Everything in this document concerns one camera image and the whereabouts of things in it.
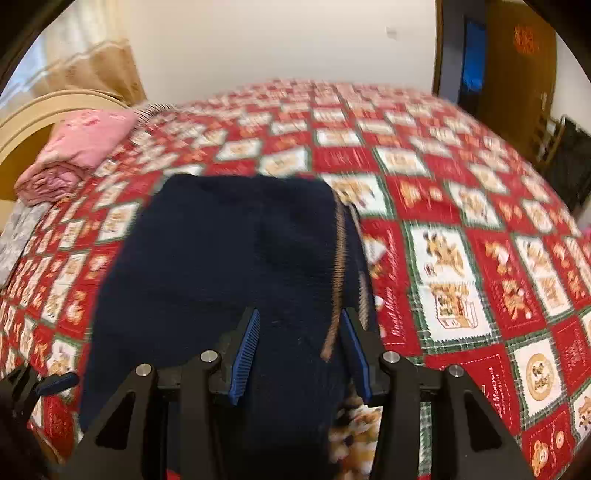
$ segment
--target metal screw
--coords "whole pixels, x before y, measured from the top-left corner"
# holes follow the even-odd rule
[[[464,369],[460,367],[460,365],[450,365],[449,374],[456,378],[459,378],[464,374]]]
[[[400,355],[392,351],[382,353],[382,358],[389,364],[395,364],[400,361]]]
[[[205,350],[202,354],[201,354],[201,361],[210,364],[211,362],[214,362],[215,360],[217,360],[217,352],[214,350]]]
[[[135,373],[140,377],[145,377],[152,371],[152,366],[148,364],[141,364],[135,367]]]

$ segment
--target bed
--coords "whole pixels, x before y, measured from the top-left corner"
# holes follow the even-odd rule
[[[101,282],[177,173],[329,183],[361,214],[384,345],[463,365],[536,477],[566,470],[591,425],[591,244],[510,145],[451,103],[385,85],[273,80],[153,116],[37,225],[0,294],[2,375],[25,361],[84,374]],[[82,435],[79,399],[43,398],[31,419],[62,458]],[[338,454],[357,478],[375,447],[362,433]]]

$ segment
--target folded pink blanket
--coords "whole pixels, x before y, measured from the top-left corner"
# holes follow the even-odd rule
[[[56,202],[86,180],[133,128],[132,110],[70,113],[14,184],[27,205]]]

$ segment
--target white wall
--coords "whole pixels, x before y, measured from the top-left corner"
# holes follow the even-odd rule
[[[556,86],[551,115],[566,114],[591,132],[591,82],[566,43],[556,35]]]
[[[122,0],[122,6],[151,101],[200,99],[274,77],[432,88],[435,0]]]

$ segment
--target dark navy fabric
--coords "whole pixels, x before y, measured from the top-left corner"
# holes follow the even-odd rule
[[[137,365],[187,362],[214,348],[246,306],[261,334],[245,396],[216,410],[229,475],[327,478],[327,432],[350,375],[337,342],[320,357],[332,312],[336,204],[320,181],[169,179],[139,214],[105,279],[93,321],[80,423],[86,430]],[[343,305],[371,280],[349,209]]]

